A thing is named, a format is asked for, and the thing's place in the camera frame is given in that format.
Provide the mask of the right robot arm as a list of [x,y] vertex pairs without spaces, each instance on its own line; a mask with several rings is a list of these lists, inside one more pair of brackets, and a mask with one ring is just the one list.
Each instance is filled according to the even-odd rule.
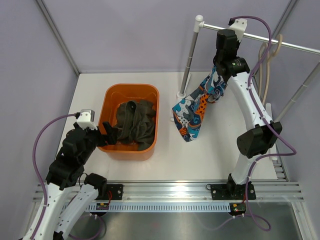
[[238,57],[240,42],[232,29],[217,32],[216,54],[213,63],[217,73],[232,90],[242,112],[246,132],[236,139],[239,157],[232,173],[224,184],[212,184],[213,200],[256,199],[251,184],[253,162],[268,152],[282,131],[280,122],[268,115],[250,78],[246,60]]

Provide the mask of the wooden hanger of green shorts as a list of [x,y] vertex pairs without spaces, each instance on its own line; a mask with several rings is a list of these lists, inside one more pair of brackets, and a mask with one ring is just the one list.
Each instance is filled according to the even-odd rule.
[[262,61],[262,63],[259,65],[258,68],[258,96],[262,102],[263,105],[266,103],[268,90],[269,90],[269,84],[270,84],[270,75],[271,75],[271,61],[273,58],[275,58],[281,47],[283,42],[283,35],[278,34],[276,36],[276,39],[278,40],[278,43],[276,44],[276,48],[273,51],[269,51],[267,53],[267,57],[265,60]]

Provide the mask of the patterned blue orange shorts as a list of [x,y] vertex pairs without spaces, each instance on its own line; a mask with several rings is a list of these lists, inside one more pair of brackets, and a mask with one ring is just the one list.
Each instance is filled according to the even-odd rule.
[[214,65],[197,89],[173,106],[173,121],[186,142],[198,137],[207,106],[223,97],[226,87],[227,84]]

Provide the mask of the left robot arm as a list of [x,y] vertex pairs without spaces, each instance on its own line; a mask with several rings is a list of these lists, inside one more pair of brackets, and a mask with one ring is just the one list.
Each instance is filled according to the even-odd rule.
[[86,176],[77,195],[67,198],[84,172],[84,165],[97,147],[107,145],[106,136],[91,120],[77,120],[62,142],[56,159],[42,183],[43,198],[25,240],[65,240],[90,203],[111,200],[107,179],[95,173]]

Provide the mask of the olive green shorts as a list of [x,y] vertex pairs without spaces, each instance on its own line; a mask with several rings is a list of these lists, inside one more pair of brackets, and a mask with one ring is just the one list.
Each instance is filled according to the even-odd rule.
[[155,140],[156,124],[154,117],[157,112],[154,104],[141,99],[130,100],[120,104],[116,111],[117,140],[122,144],[137,143],[138,151],[148,149]]

